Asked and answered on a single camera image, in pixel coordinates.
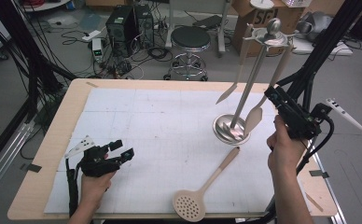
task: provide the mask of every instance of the white device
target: white device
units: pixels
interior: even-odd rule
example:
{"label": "white device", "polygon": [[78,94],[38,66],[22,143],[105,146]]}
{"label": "white device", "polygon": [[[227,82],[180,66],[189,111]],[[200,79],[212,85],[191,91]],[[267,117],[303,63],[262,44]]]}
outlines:
{"label": "white device", "polygon": [[91,139],[88,135],[84,139],[82,139],[75,147],[71,148],[68,153],[65,153],[64,157],[69,159],[70,157],[75,156],[76,154],[88,150],[91,147],[94,147],[93,139]]}
{"label": "white device", "polygon": [[312,0],[283,0],[288,7],[308,7]]}
{"label": "white device", "polygon": [[335,99],[328,98],[326,99],[327,105],[329,105],[333,110],[342,115],[345,119],[349,120],[352,124],[354,124],[359,130],[362,131],[362,125],[358,123],[353,117],[351,117],[343,108],[341,108],[338,103],[335,102]]}
{"label": "white device", "polygon": [[251,0],[251,6],[257,9],[267,10],[274,7],[274,3],[271,0]]}
{"label": "white device", "polygon": [[94,60],[97,63],[103,62],[103,46],[101,38],[93,38],[91,41],[91,51],[93,52]]}

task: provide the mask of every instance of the gray floor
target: gray floor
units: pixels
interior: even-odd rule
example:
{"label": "gray floor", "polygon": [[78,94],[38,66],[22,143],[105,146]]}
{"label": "gray floor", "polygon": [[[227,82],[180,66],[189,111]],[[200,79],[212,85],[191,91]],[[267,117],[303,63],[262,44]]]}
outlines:
{"label": "gray floor", "polygon": [[[62,9],[50,10],[41,14],[43,18],[51,18],[64,13],[81,20],[88,10],[65,11]],[[96,29],[104,27],[106,12],[100,12],[102,19]],[[228,24],[231,29],[234,19]],[[46,34],[51,48],[60,60],[73,72],[82,71],[91,64],[91,52],[86,44],[75,43],[63,46],[61,33]],[[201,53],[207,62],[209,81],[228,81],[235,79],[237,72],[238,54],[233,47],[227,48],[222,58],[216,57],[216,51],[211,48]],[[293,74],[306,61],[308,55],[292,55],[289,66],[283,77]],[[247,60],[247,67],[251,69],[254,58]],[[279,57],[269,57],[265,60],[257,82],[269,82]],[[167,73],[169,63],[150,61],[141,64],[144,71],[143,79],[162,80]],[[133,71],[135,77],[142,75],[141,70]],[[350,57],[336,57],[332,62],[327,60],[319,70],[313,86],[312,105],[324,102],[327,98],[336,98],[337,102],[347,112],[362,123],[362,50],[354,50]],[[15,115],[25,101],[21,78],[11,60],[0,60],[0,133]],[[362,223],[362,132],[332,112],[336,130],[327,145],[319,152],[319,156],[328,171],[329,181],[336,193],[341,209],[348,223]],[[30,141],[24,154],[34,156],[43,135],[39,133]],[[0,223],[65,223],[65,221],[11,221],[7,219],[7,210],[18,191],[26,171],[21,169],[23,164],[31,161],[24,160],[19,155],[11,164],[10,169],[0,182]],[[329,223],[326,218],[316,218],[316,223]]]}

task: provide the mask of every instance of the strap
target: strap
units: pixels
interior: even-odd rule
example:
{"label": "strap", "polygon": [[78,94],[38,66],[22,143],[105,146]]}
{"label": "strap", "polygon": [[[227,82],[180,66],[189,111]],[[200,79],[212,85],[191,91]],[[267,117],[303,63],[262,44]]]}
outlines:
{"label": "strap", "polygon": [[42,168],[41,166],[34,165],[32,163],[27,166],[27,170],[33,171],[33,172],[36,172],[36,173],[38,173],[41,170],[41,168]]}
{"label": "strap", "polygon": [[329,174],[327,172],[322,172],[321,170],[309,171],[311,176],[322,176],[323,178],[328,178]]}
{"label": "strap", "polygon": [[74,178],[76,173],[75,169],[67,170],[68,193],[70,195],[69,216],[71,217],[78,208],[78,185],[77,179]]}

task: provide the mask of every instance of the wooden slotted spoon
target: wooden slotted spoon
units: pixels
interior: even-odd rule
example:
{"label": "wooden slotted spoon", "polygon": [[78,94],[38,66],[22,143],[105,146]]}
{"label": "wooden slotted spoon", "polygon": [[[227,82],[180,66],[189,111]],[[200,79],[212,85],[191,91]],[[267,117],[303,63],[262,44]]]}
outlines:
{"label": "wooden slotted spoon", "polygon": [[230,164],[231,161],[239,154],[240,148],[234,148],[225,160],[218,166],[216,171],[197,191],[181,189],[173,197],[173,207],[175,212],[186,221],[198,222],[205,216],[204,193],[210,185],[216,180],[221,172]]}

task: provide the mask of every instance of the stool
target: stool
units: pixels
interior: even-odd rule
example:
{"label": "stool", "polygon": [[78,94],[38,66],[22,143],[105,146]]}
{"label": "stool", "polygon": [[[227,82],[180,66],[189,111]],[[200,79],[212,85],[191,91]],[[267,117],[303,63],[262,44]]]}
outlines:
{"label": "stool", "polygon": [[210,47],[210,36],[200,27],[183,26],[172,31],[172,44],[186,51],[174,57],[169,73],[163,76],[164,80],[170,80],[171,73],[189,77],[202,75],[201,81],[207,81],[207,71],[204,60],[192,52],[200,52]]}

